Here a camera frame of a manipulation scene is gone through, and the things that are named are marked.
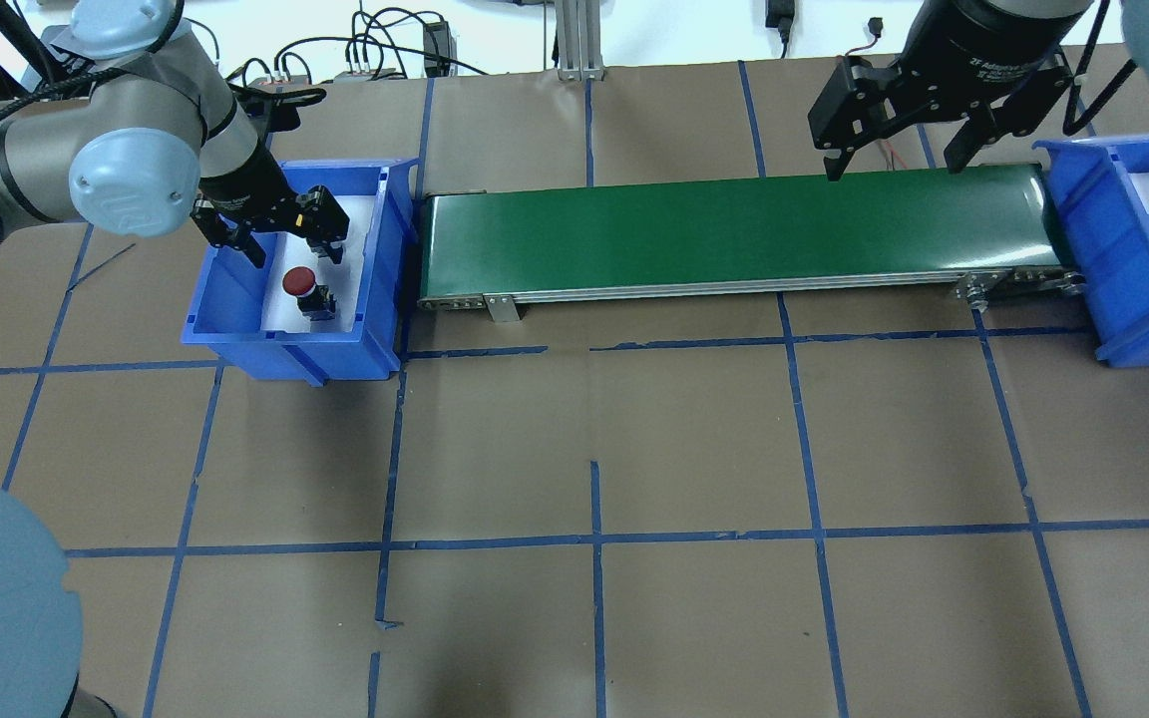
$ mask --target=black cable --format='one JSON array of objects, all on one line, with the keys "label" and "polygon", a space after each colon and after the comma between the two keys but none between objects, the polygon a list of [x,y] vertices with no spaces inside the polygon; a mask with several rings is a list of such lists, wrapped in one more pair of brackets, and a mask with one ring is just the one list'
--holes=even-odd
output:
[{"label": "black cable", "polygon": [[[396,43],[393,41],[392,33],[388,32],[388,28],[398,26],[398,24],[401,24],[401,23],[406,22],[407,20],[411,18],[411,20],[415,20],[415,22],[419,23],[419,28],[423,29],[424,34],[426,34],[429,37],[429,40],[433,41],[433,53],[435,53],[438,55],[441,55],[442,49],[441,49],[441,47],[438,46],[437,36],[433,34],[433,29],[427,26],[427,21],[424,20],[424,18],[422,18],[422,17],[419,17],[418,13],[411,13],[410,10],[402,9],[402,8],[384,8],[381,10],[379,10],[378,13],[376,13],[375,15],[371,15],[371,18],[375,22],[378,23],[379,22],[379,15],[383,15],[384,13],[402,13],[403,14],[403,17],[401,20],[396,20],[396,22],[388,23],[386,26],[384,26],[384,33],[386,33],[388,36],[388,45],[396,45]],[[401,57],[402,57],[402,54],[401,53],[396,53],[398,64],[401,64],[402,74],[406,74],[406,63],[402,63]]]},{"label": "black cable", "polygon": [[309,85],[314,84],[314,70],[309,68],[309,63],[299,53],[283,53],[283,72],[286,74],[287,79],[291,78],[291,67],[286,63],[287,57],[295,57],[304,65],[304,77],[309,80]]},{"label": "black cable", "polygon": [[466,70],[470,70],[470,72],[479,74],[479,76],[488,76],[491,74],[491,72],[487,72],[487,71],[485,71],[483,69],[475,68],[475,67],[472,67],[472,64],[462,63],[462,61],[453,59],[453,57],[447,57],[445,55],[434,55],[433,53],[425,53],[425,51],[423,51],[423,49],[412,49],[412,47],[401,47],[401,46],[396,46],[396,45],[386,45],[386,44],[383,44],[383,41],[376,40],[373,37],[365,37],[365,36],[341,37],[341,36],[337,36],[337,34],[323,34],[323,36],[316,36],[316,37],[306,37],[306,38],[302,38],[302,40],[295,40],[295,41],[292,41],[291,45],[284,46],[282,49],[279,49],[277,52],[276,56],[277,57],[282,57],[283,53],[286,53],[287,49],[295,49],[295,47],[299,47],[300,45],[307,45],[310,41],[363,41],[363,44],[370,45],[370,46],[375,46],[375,47],[387,47],[387,49],[401,51],[401,53],[410,53],[411,55],[422,55],[424,57],[430,57],[430,59],[433,59],[433,60],[447,61],[447,63],[458,64],[458,67],[464,68]]},{"label": "black cable", "polygon": [[[1089,109],[1086,109],[1085,114],[1080,115],[1080,117],[1075,117],[1077,109],[1080,106],[1080,83],[1085,80],[1086,74],[1089,72],[1089,64],[1093,63],[1093,53],[1098,48],[1102,28],[1108,22],[1108,9],[1111,9],[1111,0],[1102,0],[1102,5],[1098,6],[1098,17],[1093,21],[1089,41],[1085,45],[1085,54],[1080,56],[1080,65],[1075,69],[1075,77],[1071,79],[1071,96],[1066,101],[1066,115],[1062,119],[1062,132],[1067,137],[1078,134],[1078,132],[1088,128],[1089,123],[1102,113],[1102,109],[1108,106],[1108,102],[1111,102],[1117,92],[1120,92],[1120,87],[1125,86],[1126,82],[1129,82],[1129,77],[1138,69],[1136,61],[1132,59],[1127,61],[1116,76],[1111,78],[1108,86],[1103,87],[1102,94],[1098,94],[1098,99],[1089,105]],[[1058,53],[1062,53],[1062,59],[1065,61],[1066,53],[1063,53],[1062,49],[1058,49]]]},{"label": "black cable", "polygon": [[177,31],[179,26],[179,18],[184,17],[184,0],[177,0],[175,8],[171,9],[171,17],[168,18],[168,24],[160,32],[159,38],[154,40],[154,45],[149,45],[145,48],[146,53],[154,54],[156,51],[162,49],[162,47],[171,40],[171,36]]},{"label": "black cable", "polygon": [[[15,11],[20,15],[20,20],[24,20],[24,10],[20,9],[20,3],[17,3],[17,0],[11,0],[11,5],[13,5],[13,8],[15,8]],[[29,23],[24,22],[24,26],[29,28]],[[34,41],[31,41],[31,44],[29,44],[29,45],[32,46],[32,49],[37,51],[37,54],[38,54],[37,59],[40,60],[40,63],[41,63],[40,76],[46,76],[46,77],[41,77],[40,86],[36,87],[34,90],[41,90],[41,87],[45,87],[45,86],[48,86],[48,85],[54,85],[54,83],[56,82],[56,76],[55,76],[55,74],[51,69],[51,60],[54,60],[54,57],[51,57],[49,51],[47,49],[47,47],[44,44],[41,44],[41,40],[38,40],[38,38],[34,38]]]},{"label": "black cable", "polygon": [[866,21],[866,32],[872,33],[872,40],[862,47],[854,47],[849,53],[845,53],[847,57],[854,53],[862,53],[862,51],[876,47],[877,41],[880,41],[880,38],[885,37],[885,18],[869,18]]},{"label": "black cable", "polygon": [[229,72],[228,76],[224,76],[224,78],[229,82],[236,80],[237,78],[242,78],[242,85],[245,86],[246,70],[249,70],[252,64],[259,64],[260,68],[263,68],[264,76],[272,77],[273,70],[269,69],[269,63],[265,63],[264,60],[260,60],[259,57],[252,57],[249,60],[246,60],[245,63],[238,64],[238,69],[233,70],[232,72]]},{"label": "black cable", "polygon": [[[360,33],[357,33],[357,17],[358,16],[361,16],[361,18],[367,22],[367,31],[364,33],[361,33],[361,34],[364,34],[365,37],[370,37],[371,23],[377,22],[377,20],[375,20],[375,15],[365,14],[363,11],[357,11],[354,15],[352,15],[352,28],[350,28],[352,36],[354,36],[354,37],[360,36]],[[388,28],[387,26],[385,26],[383,23],[378,23],[377,26],[380,29],[380,31],[384,32],[384,37],[388,38],[388,45],[396,45],[396,41],[393,40],[393,33],[388,32]],[[350,41],[350,44],[348,44],[345,47],[345,53],[347,53],[347,51],[352,47],[352,59],[354,59],[354,63],[355,64],[363,64],[363,63],[370,64],[370,54],[367,53],[367,45],[364,43],[361,44],[361,57],[357,57],[357,45],[358,44],[356,41]],[[379,77],[380,70],[384,69],[384,55],[386,55],[386,54],[384,54],[384,48],[380,47],[379,48],[379,59],[377,61],[375,61],[375,72],[371,72],[370,79],[375,79],[375,78]],[[396,53],[396,68],[400,69],[402,74],[406,74],[406,62],[402,60],[401,53]]]},{"label": "black cable", "polygon": [[322,90],[322,87],[304,87],[304,90],[287,92],[264,92],[259,87],[242,87],[238,85],[229,85],[229,88],[233,91],[233,94],[239,100],[275,100],[282,105],[291,105],[293,108],[309,108],[309,106],[327,99],[327,91]]},{"label": "black cable", "polygon": [[[386,13],[401,13],[402,17],[398,18],[398,20],[393,20],[393,22],[391,22],[391,23],[383,23],[383,22],[379,21],[379,17],[380,17],[380,15],[386,14]],[[361,17],[367,18],[367,14],[364,11],[358,10],[357,13],[354,13],[354,17],[352,17],[352,32],[355,36],[357,34],[357,15],[361,15]],[[438,56],[441,56],[442,55],[442,47],[439,46],[439,44],[438,44],[437,34],[434,34],[433,33],[433,29],[429,26],[427,20],[422,18],[419,15],[433,15],[433,17],[438,18],[439,22],[442,22],[442,23],[446,22],[446,15],[442,15],[441,13],[438,13],[437,10],[419,10],[419,11],[411,13],[410,10],[407,10],[406,8],[396,8],[395,6],[388,6],[388,8],[384,8],[381,10],[379,10],[378,13],[376,13],[373,15],[370,15],[370,18],[367,20],[367,31],[364,32],[364,36],[365,37],[370,37],[371,28],[379,28],[380,31],[384,32],[384,36],[386,36],[388,38],[388,45],[396,46],[396,41],[393,40],[393,33],[388,32],[388,28],[400,26],[400,24],[403,23],[403,22],[406,22],[407,20],[415,20],[415,22],[418,22],[419,25],[423,26],[424,33],[427,34],[427,37],[430,38],[430,40],[433,41],[433,53],[437,54]],[[369,62],[370,59],[367,56],[367,47],[365,47],[365,45],[363,45],[363,49],[361,49],[361,53],[363,53],[363,55],[362,55],[363,59],[365,59]],[[356,46],[354,46],[354,59],[356,59]],[[396,53],[396,64],[398,64],[398,69],[400,69],[402,74],[407,74],[406,72],[406,62],[402,60],[401,53]],[[371,79],[375,79],[375,78],[379,77],[379,71],[380,71],[381,68],[383,68],[383,48],[380,47],[379,68],[375,69],[375,74],[373,74],[373,76],[371,76]]]},{"label": "black cable", "polygon": [[56,92],[63,92],[68,90],[74,90],[75,87],[82,87],[84,85],[92,85],[92,83],[100,83],[108,79],[114,79],[115,77],[124,76],[126,70],[122,68],[109,68],[100,70],[99,72],[86,74],[86,76],[71,77],[69,79],[63,79],[54,85],[48,85],[41,90],[31,92],[31,94],[20,96],[18,100],[14,100],[6,108],[0,109],[0,123],[3,119],[11,117],[11,115],[17,114],[21,109],[28,108],[29,105],[33,105],[39,100],[45,100],[47,96],[55,94]]},{"label": "black cable", "polygon": [[198,20],[195,18],[186,18],[186,20],[188,20],[188,22],[195,24],[196,26],[205,29],[205,31],[207,31],[207,34],[210,36],[210,44],[215,46],[215,63],[219,64],[219,40],[218,38],[216,38],[215,31],[211,31],[209,26],[206,26],[205,23],[198,22]]}]

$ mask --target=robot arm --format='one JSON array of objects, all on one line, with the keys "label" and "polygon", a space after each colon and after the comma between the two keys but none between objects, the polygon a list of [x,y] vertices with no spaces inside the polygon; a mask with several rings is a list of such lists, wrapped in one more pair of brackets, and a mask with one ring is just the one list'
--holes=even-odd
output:
[{"label": "robot arm", "polygon": [[[122,72],[84,108],[0,124],[0,245],[18,229],[78,216],[105,231],[160,237],[193,214],[211,245],[256,264],[264,253],[253,231],[298,233],[338,262],[346,214],[325,187],[292,191],[187,20],[146,53],[172,20],[171,0],[87,0],[74,9],[60,41]],[[206,200],[195,206],[200,188]]]},{"label": "robot arm", "polygon": [[[825,152],[827,177],[838,180],[861,147],[917,123],[966,119],[944,150],[953,172],[1003,136],[1031,134],[1074,79],[1056,51],[1092,3],[926,0],[893,64],[840,57],[812,106],[812,140]],[[1149,0],[1127,0],[1123,15],[1149,74]]]}]

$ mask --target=green conveyor belt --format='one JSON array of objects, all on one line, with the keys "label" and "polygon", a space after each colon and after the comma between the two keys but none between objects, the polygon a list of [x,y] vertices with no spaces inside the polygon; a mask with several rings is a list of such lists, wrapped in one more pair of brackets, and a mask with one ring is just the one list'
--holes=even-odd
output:
[{"label": "green conveyor belt", "polygon": [[424,306],[953,281],[1067,264],[1035,164],[434,196]]}]

